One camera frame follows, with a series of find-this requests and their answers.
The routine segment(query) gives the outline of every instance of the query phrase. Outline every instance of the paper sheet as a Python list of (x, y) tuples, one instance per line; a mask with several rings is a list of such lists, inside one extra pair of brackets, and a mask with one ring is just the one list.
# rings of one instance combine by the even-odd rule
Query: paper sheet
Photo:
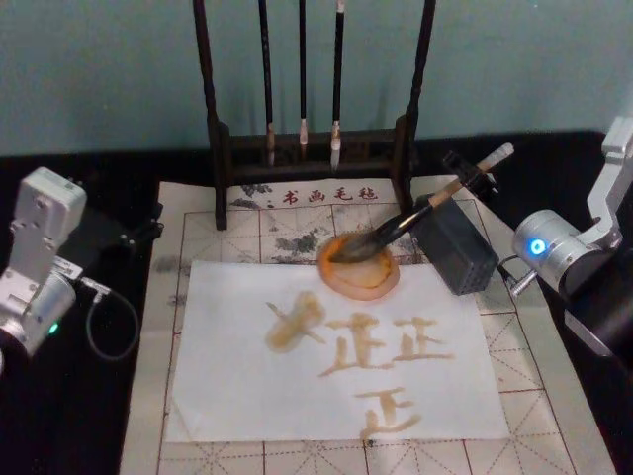
[[(301, 291), (314, 292), (325, 308), (325, 322), (312, 328), (325, 344), (305, 336), (290, 352), (273, 352), (265, 338), (279, 317), (266, 303), (289, 314)], [(385, 346), (372, 347), (372, 365), (392, 363), (404, 334), (414, 354), (451, 358), (319, 376), (333, 365), (339, 337), (347, 341), (347, 361), (357, 360), (351, 330), (325, 325), (355, 312), (379, 321), (369, 333)], [(413, 325), (394, 324), (414, 317), (429, 323), (422, 349)], [(357, 397), (396, 389), (385, 397), (402, 405), (391, 417), (379, 397)], [(327, 288), (314, 266), (194, 262), (168, 441), (358, 438), (370, 411), (387, 429), (371, 434), (375, 439), (508, 437), (472, 296), (450, 294), (430, 265), (401, 267), (401, 282), (390, 294), (362, 303)], [(407, 422), (410, 427), (394, 431)]]

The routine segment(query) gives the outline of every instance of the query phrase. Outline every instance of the blue led light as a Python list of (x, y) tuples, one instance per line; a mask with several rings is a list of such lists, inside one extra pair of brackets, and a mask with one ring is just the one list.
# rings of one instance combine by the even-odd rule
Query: blue led light
[(530, 241), (530, 252), (534, 255), (541, 255), (545, 252), (546, 245), (543, 239), (533, 239)]

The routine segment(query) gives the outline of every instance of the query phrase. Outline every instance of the brown ink character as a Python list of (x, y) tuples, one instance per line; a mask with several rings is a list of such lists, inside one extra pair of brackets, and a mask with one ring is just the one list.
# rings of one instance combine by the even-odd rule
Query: brown ink character
[(435, 344), (443, 344), (443, 341), (426, 336), (426, 327), (437, 324), (434, 320), (425, 320), (421, 317), (413, 317), (411, 320), (396, 320), (396, 327), (404, 327), (412, 325), (415, 328), (415, 342), (417, 343), (417, 351), (414, 350), (413, 338), (403, 333), (403, 339), (400, 345), (400, 355), (396, 356), (393, 361), (415, 361), (417, 359), (451, 359), (452, 354), (427, 353), (426, 345), (431, 342)]
[(374, 391), (370, 393), (357, 394), (355, 397), (360, 399), (379, 398), (380, 407), (383, 411), (385, 425), (381, 426), (378, 421), (378, 415), (375, 411), (369, 410), (365, 413), (366, 427), (360, 431), (361, 440), (367, 440), (375, 433), (395, 433), (410, 428), (419, 423), (422, 419), (421, 415), (414, 414), (406, 421), (397, 424), (396, 409), (410, 408), (413, 401), (403, 401), (397, 403), (394, 394), (401, 393), (405, 388), (386, 389), (385, 391)]
[(372, 348), (385, 346), (383, 341), (371, 338), (370, 329), (377, 324), (377, 319), (362, 313), (352, 314), (351, 319), (348, 321), (328, 322), (326, 325), (331, 329), (351, 330), (352, 341), (354, 342), (354, 351), (356, 353), (356, 361), (353, 363), (347, 362), (347, 340), (340, 336), (336, 339), (336, 358), (334, 360), (334, 364), (320, 373), (319, 376), (327, 376), (335, 371), (348, 368), (389, 369), (394, 367), (393, 363), (376, 366), (372, 365), (370, 362)]
[(301, 292), (295, 300), (290, 315), (283, 313), (274, 304), (266, 305), (279, 318), (275, 326), (266, 335), (268, 347), (278, 353), (287, 353), (294, 349), (303, 336), (325, 344), (325, 340), (310, 329), (325, 319), (325, 309), (313, 292)]

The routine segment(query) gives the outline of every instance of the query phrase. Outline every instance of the teal wall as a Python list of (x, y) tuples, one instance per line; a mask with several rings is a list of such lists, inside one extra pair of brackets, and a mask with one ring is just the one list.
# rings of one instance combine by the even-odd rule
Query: teal wall
[[(299, 124), (298, 2), (268, 0), (278, 132)], [(334, 0), (308, 0), (308, 106), (331, 123)], [(348, 0), (341, 124), (391, 127), (407, 103), (420, 0)], [(219, 112), (264, 133), (254, 0), (208, 0)], [(633, 106), (633, 2), (438, 0), (420, 137), (605, 130)], [(0, 0), (0, 155), (199, 147), (190, 0)]]

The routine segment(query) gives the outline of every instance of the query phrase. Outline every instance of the written chinese character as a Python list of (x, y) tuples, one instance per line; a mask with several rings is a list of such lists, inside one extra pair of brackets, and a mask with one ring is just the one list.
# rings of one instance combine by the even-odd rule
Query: written chinese character
[(327, 376), (335, 371), (348, 368), (363, 368), (363, 369), (389, 369), (394, 365), (393, 363), (387, 363), (382, 365), (372, 365), (371, 350), (372, 348), (379, 348), (385, 346), (385, 343), (371, 339), (370, 329), (378, 324), (378, 320), (367, 314), (355, 313), (348, 321), (335, 321), (328, 322), (326, 325), (334, 330), (350, 329), (352, 332), (352, 340), (354, 342), (354, 350), (356, 353), (356, 361), (353, 363), (347, 362), (347, 340), (340, 336), (336, 339), (336, 358), (334, 364), (320, 373), (319, 376)]
[(361, 440), (367, 440), (375, 433), (400, 432), (401, 430), (410, 428), (411, 426), (421, 421), (422, 417), (419, 414), (414, 414), (403, 423), (397, 424), (396, 409), (410, 408), (411, 406), (413, 406), (412, 401), (403, 401), (401, 403), (397, 403), (394, 399), (394, 394), (401, 393), (404, 390), (405, 388), (396, 388), (356, 395), (356, 397), (360, 399), (379, 398), (380, 407), (383, 411), (383, 417), (385, 418), (385, 425), (380, 426), (378, 422), (378, 415), (376, 414), (376, 412), (373, 410), (367, 411), (365, 413), (365, 421), (367, 426), (360, 431)]
[(319, 325), (325, 318), (325, 310), (312, 292), (301, 292), (295, 301), (290, 315), (284, 314), (277, 306), (266, 302), (266, 305), (279, 318), (279, 321), (266, 335), (266, 343), (273, 351), (287, 353), (295, 348), (303, 336), (325, 344), (325, 340), (310, 328)]
[(286, 193), (286, 196), (284, 197), (284, 203), (288, 203), (289, 205), (294, 205), (295, 203), (297, 203), (299, 201), (299, 198), (297, 198), (297, 190), (295, 191), (288, 191), (288, 193)]
[(315, 201), (323, 201), (325, 199), (325, 195), (323, 195), (320, 191), (315, 190), (313, 191), (313, 193), (310, 195), (310, 198), (308, 198), (308, 201), (310, 201), (311, 203), (315, 202)]
[(344, 186), (341, 186), (340, 188), (336, 190), (336, 194), (334, 195), (334, 198), (338, 198), (339, 200), (344, 200), (344, 201), (349, 201), (349, 200), (354, 199), (351, 196), (347, 196)]
[(435, 338), (429, 338), (424, 334), (424, 329), (435, 325), (437, 322), (434, 320), (425, 320), (420, 317), (413, 317), (411, 320), (396, 320), (394, 325), (397, 327), (403, 327), (406, 325), (412, 325), (415, 327), (415, 341), (417, 342), (417, 351), (413, 348), (413, 338), (408, 334), (403, 334), (403, 340), (400, 346), (400, 355), (396, 356), (393, 361), (414, 361), (416, 359), (451, 359), (452, 354), (438, 354), (427, 353), (426, 344), (436, 343), (442, 344), (443, 341)]
[(375, 200), (378, 198), (378, 195), (371, 188), (361, 188), (358, 196), (363, 200)]

